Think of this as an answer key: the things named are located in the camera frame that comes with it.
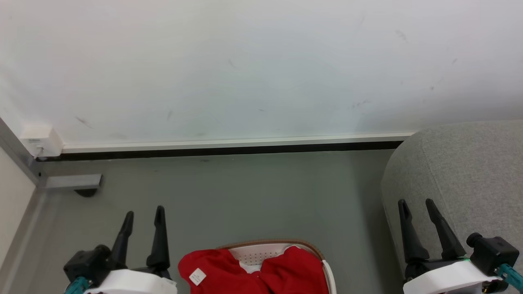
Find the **black baseboard strip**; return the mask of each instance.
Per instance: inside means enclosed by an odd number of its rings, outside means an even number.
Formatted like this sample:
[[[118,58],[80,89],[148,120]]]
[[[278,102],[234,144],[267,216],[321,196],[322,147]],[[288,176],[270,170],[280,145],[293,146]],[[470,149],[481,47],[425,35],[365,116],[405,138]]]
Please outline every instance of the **black baseboard strip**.
[[[382,149],[396,149],[402,142],[403,141],[387,141],[387,142],[357,142],[357,143],[332,143],[332,144],[309,144],[309,145],[206,148],[206,149],[64,153],[60,156],[47,157],[46,159],[38,158],[38,161],[40,161],[40,162],[84,161],[84,160],[152,158],[152,157],[203,156],[203,155],[287,153],[287,152],[314,152],[314,151],[349,151],[349,150],[382,150]]]

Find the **white wall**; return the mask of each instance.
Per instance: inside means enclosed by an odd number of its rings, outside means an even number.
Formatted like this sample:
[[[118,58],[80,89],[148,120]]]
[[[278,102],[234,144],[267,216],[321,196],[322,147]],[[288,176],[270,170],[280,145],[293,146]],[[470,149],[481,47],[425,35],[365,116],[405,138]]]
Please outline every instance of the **white wall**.
[[[0,148],[0,266],[34,189],[33,182]]]
[[[17,113],[14,130],[50,123],[66,145],[523,118],[522,11],[521,0],[3,0],[0,116]]]

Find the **gray couch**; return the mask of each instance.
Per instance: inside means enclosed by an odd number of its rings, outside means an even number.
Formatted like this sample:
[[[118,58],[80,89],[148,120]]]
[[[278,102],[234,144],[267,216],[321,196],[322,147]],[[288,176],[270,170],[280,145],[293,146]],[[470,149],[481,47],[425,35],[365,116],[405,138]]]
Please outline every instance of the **gray couch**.
[[[397,202],[404,198],[431,258],[441,245],[425,199],[434,200],[465,250],[478,232],[501,236],[523,252],[523,121],[460,123],[420,131],[392,155],[381,183],[401,270],[405,269]],[[515,269],[523,273],[523,257]],[[516,294],[510,287],[505,293]]]

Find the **white baseboard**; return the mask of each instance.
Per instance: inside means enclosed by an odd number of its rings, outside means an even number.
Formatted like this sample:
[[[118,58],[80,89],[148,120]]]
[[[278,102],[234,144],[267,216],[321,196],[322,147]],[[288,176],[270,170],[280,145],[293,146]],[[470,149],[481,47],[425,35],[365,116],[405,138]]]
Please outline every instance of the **white baseboard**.
[[[150,142],[150,143],[115,143],[115,144],[79,144],[65,145],[62,153],[150,151],[176,149],[232,148],[255,146],[283,146],[306,144],[333,144],[357,142],[403,141],[413,133],[356,134],[314,137],[290,137],[268,139]]]

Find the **black caster wheel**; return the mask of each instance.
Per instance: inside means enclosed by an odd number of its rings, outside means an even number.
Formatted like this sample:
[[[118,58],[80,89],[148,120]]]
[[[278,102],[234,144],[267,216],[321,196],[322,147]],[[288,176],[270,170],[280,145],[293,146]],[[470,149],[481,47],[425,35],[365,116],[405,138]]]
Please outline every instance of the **black caster wheel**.
[[[80,190],[74,190],[74,191],[82,197],[89,198],[89,197],[94,196],[96,194],[96,191],[98,191],[98,189],[80,189]]]

